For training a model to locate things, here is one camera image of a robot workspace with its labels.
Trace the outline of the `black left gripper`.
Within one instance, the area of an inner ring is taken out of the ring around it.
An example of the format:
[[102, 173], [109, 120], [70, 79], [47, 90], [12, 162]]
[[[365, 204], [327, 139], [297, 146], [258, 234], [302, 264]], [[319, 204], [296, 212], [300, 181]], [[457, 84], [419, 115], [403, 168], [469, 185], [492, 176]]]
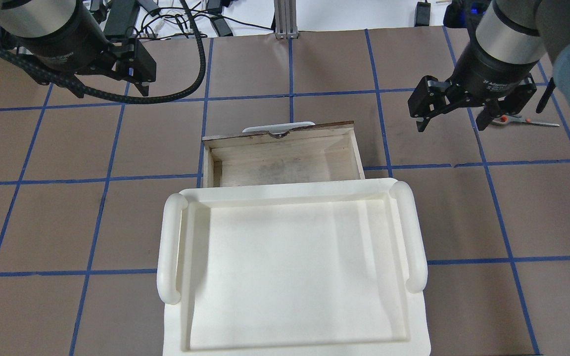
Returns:
[[83, 97], [81, 75], [127, 81], [144, 97], [156, 81], [156, 61], [134, 34], [136, 10], [108, 15], [104, 29], [89, 10], [16, 10], [15, 38], [28, 52], [23, 70], [41, 85], [54, 77], [72, 81]]

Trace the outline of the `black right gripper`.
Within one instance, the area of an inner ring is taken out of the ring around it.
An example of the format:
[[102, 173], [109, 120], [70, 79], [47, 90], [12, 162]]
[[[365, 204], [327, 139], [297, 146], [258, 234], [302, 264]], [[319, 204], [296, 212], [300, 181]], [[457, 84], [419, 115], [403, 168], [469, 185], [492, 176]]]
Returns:
[[425, 131], [432, 117], [457, 108], [482, 107], [475, 123], [485, 130], [494, 119], [518, 114], [537, 91], [531, 69], [535, 63], [500, 61], [479, 47], [466, 47], [446, 80], [432, 75], [420, 79], [408, 99], [410, 117]]

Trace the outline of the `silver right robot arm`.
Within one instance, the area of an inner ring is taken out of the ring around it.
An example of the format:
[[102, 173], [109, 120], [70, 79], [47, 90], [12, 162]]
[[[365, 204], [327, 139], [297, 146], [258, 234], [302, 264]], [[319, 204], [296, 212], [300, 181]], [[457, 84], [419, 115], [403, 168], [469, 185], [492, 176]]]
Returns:
[[536, 112], [561, 91], [570, 106], [570, 0], [453, 0], [444, 25], [464, 28], [469, 42], [444, 81], [426, 75], [409, 97], [419, 132], [434, 117], [481, 108], [476, 126], [506, 123], [537, 91], [531, 70], [548, 56], [553, 75]]

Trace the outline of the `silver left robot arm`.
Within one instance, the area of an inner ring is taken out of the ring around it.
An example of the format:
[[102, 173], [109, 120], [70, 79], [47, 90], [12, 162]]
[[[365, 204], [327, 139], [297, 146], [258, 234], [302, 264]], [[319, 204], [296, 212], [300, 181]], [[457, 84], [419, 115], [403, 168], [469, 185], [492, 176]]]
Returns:
[[[5, 0], [0, 27], [29, 54], [15, 55], [0, 47], [0, 58], [22, 68], [36, 83], [53, 83], [79, 98], [90, 95], [116, 103], [150, 104], [149, 83], [156, 79], [156, 62], [127, 28], [107, 34], [81, 0]], [[127, 81], [140, 91], [131, 98], [91, 88], [79, 75], [103, 75]]]

